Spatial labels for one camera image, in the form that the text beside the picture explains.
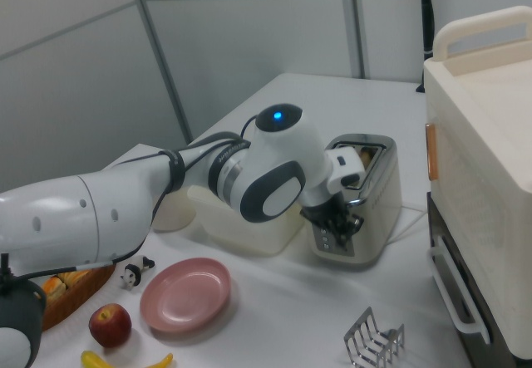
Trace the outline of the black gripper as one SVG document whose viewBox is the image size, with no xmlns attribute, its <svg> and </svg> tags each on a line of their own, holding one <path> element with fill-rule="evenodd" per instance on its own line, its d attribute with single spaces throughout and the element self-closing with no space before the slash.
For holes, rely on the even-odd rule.
<svg viewBox="0 0 532 368">
<path fill-rule="evenodd" d="M 347 244 L 364 224 L 364 218 L 348 211 L 342 195 L 333 195 L 323 204 L 316 206 L 302 206 L 300 214 L 310 223 L 332 230 L 335 242 L 342 250 L 347 250 Z"/>
</svg>

